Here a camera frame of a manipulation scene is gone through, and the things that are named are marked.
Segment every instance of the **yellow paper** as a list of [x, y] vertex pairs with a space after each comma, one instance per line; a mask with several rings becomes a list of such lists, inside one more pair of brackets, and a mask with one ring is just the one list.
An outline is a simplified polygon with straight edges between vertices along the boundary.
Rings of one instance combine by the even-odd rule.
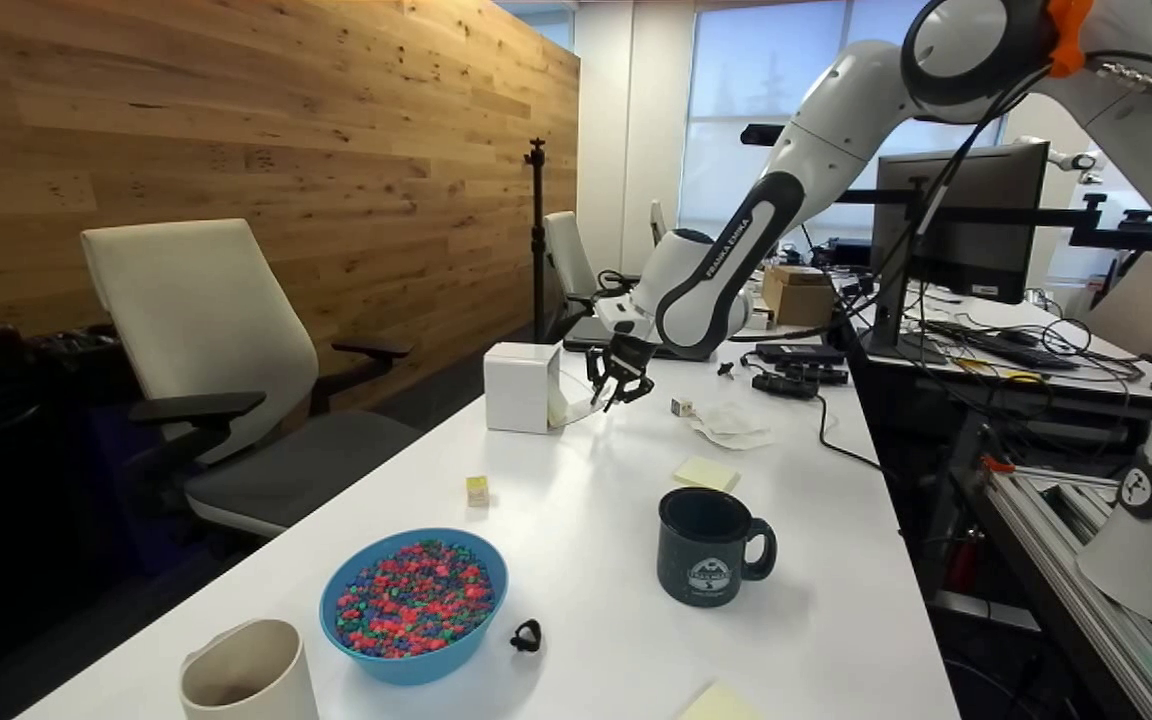
[[759, 710], [730, 685], [712, 680], [680, 720], [759, 720]]
[[712, 463], [712, 458], [683, 458], [671, 477], [680, 485], [717, 487], [717, 493], [730, 493], [740, 478], [740, 470]]

